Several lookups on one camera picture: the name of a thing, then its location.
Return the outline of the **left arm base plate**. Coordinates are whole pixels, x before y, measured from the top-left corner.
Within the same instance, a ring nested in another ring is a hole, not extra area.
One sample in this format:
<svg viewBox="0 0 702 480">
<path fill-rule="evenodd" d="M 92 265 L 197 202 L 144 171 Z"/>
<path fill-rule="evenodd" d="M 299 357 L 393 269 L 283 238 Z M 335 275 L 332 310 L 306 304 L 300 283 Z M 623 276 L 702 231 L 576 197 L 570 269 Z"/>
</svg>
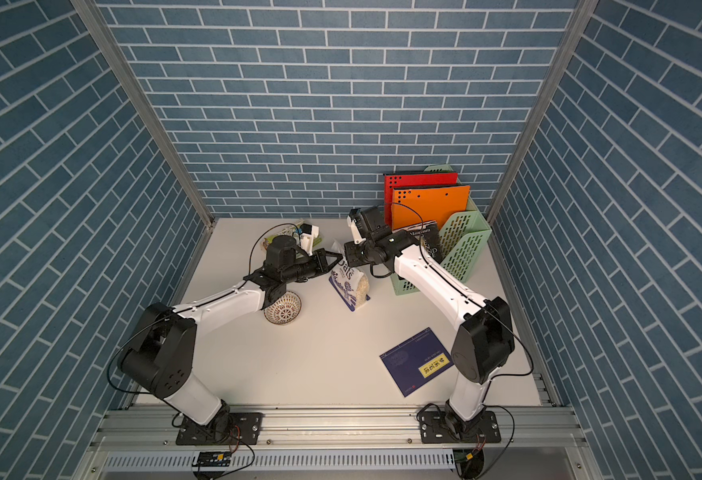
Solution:
<svg viewBox="0 0 702 480">
<path fill-rule="evenodd" d="M 179 446 L 209 446 L 258 443 L 264 415 L 259 412 L 219 413 L 207 425 L 182 417 L 175 443 Z"/>
</svg>

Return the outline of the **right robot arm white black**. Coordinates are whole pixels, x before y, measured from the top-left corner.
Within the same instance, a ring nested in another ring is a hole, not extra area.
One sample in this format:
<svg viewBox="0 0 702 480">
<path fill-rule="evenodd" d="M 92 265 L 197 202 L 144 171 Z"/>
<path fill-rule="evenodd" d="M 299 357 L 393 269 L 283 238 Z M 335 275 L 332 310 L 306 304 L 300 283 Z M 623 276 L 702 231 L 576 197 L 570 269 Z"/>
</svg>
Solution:
<svg viewBox="0 0 702 480">
<path fill-rule="evenodd" d="M 387 267 L 413 284 L 446 316 L 456 332 L 451 358 L 458 370 L 448 410 L 465 423 L 482 413 L 492 380 L 516 348 L 505 300 L 488 299 L 460 283 L 406 232 L 377 241 L 349 241 L 344 244 L 344 254 L 352 267 Z"/>
</svg>

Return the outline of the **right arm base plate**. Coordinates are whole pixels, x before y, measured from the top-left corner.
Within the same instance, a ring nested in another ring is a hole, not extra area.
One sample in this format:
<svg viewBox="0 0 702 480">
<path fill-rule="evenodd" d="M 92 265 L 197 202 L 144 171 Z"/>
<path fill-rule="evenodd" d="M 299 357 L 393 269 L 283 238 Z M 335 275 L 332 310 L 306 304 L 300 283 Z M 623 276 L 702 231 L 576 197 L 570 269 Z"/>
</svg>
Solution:
<svg viewBox="0 0 702 480">
<path fill-rule="evenodd" d="M 445 420 L 437 411 L 426 411 L 417 416 L 420 437 L 424 444 L 459 443 L 499 444 L 502 441 L 499 422 L 493 411 L 485 410 L 465 422 L 460 417 Z"/>
</svg>

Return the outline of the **patterned red white bowl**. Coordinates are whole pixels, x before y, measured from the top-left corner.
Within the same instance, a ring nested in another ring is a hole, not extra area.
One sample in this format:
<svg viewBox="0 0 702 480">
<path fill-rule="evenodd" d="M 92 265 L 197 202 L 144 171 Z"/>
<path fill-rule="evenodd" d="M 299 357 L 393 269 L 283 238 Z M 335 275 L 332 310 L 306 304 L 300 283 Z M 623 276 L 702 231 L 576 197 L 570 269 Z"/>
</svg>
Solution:
<svg viewBox="0 0 702 480">
<path fill-rule="evenodd" d="M 274 325 L 286 325 L 297 319 L 302 306 L 300 296 L 293 291 L 287 291 L 275 303 L 265 308 L 263 313 L 268 322 Z"/>
</svg>

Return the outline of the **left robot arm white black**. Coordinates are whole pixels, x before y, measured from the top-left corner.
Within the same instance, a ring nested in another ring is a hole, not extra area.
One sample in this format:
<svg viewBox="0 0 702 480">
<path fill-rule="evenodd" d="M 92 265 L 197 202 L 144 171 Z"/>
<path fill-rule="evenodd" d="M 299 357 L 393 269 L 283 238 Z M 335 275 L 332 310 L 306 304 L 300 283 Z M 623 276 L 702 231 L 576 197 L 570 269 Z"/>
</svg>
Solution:
<svg viewBox="0 0 702 480">
<path fill-rule="evenodd" d="M 268 246 L 263 265 L 240 285 L 188 304 L 147 307 L 117 354 L 117 367 L 145 392 L 207 427 L 227 414 L 227 405 L 193 372 L 197 341 L 274 305 L 290 283 L 328 274 L 342 259 L 341 253 L 323 248 L 309 254 L 294 237 L 279 235 Z"/>
</svg>

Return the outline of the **oats bag clear purple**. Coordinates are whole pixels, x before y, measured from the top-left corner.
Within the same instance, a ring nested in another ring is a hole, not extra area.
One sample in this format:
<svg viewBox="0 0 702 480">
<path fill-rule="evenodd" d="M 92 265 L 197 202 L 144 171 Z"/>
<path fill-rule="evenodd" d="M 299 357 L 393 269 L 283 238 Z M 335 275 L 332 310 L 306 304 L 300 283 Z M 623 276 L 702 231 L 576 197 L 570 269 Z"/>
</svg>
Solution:
<svg viewBox="0 0 702 480">
<path fill-rule="evenodd" d="M 359 310 L 370 300 L 367 275 L 350 267 L 346 258 L 333 267 L 329 282 L 351 312 Z"/>
</svg>

